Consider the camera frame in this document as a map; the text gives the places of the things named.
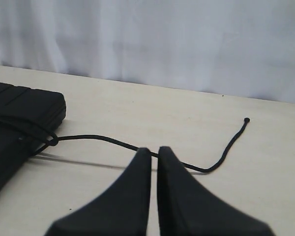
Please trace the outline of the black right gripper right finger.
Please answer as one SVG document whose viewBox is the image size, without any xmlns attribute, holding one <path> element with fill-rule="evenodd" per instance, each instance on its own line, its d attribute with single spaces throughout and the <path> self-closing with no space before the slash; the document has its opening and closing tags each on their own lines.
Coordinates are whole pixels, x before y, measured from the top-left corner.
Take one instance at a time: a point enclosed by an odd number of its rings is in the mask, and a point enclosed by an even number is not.
<svg viewBox="0 0 295 236">
<path fill-rule="evenodd" d="M 157 206 L 162 236 L 272 236 L 270 226 L 201 185 L 170 147 L 158 151 Z"/>
</svg>

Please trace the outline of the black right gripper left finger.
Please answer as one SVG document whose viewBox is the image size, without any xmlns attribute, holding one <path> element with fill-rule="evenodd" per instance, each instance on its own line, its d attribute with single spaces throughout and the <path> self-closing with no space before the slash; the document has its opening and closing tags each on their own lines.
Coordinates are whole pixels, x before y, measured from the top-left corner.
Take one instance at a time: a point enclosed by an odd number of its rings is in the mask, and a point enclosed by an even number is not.
<svg viewBox="0 0 295 236">
<path fill-rule="evenodd" d="M 48 236 L 145 236 L 151 189 L 151 153 L 138 149 L 119 178 L 100 196 L 56 220 Z"/>
</svg>

